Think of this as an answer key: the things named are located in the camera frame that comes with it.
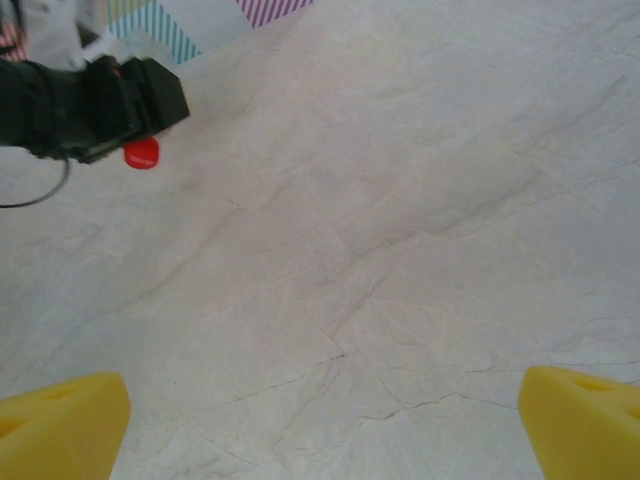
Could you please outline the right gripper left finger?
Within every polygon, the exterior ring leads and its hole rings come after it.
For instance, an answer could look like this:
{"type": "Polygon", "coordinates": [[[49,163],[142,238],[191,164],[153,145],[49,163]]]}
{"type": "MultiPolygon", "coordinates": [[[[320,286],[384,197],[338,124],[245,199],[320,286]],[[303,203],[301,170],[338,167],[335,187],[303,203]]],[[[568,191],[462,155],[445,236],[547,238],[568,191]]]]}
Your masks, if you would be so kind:
{"type": "Polygon", "coordinates": [[[131,415],[120,374],[78,377],[1,400],[3,479],[108,479],[131,415]]]}

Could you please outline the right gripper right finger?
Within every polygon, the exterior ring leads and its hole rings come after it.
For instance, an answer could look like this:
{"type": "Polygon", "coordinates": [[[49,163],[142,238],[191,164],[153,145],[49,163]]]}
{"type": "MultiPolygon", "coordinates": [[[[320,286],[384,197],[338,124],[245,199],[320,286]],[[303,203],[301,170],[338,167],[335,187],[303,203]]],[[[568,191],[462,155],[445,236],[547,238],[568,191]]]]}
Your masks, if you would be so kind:
{"type": "Polygon", "coordinates": [[[546,479],[637,479],[639,388],[550,366],[529,368],[518,411],[546,479]]]}

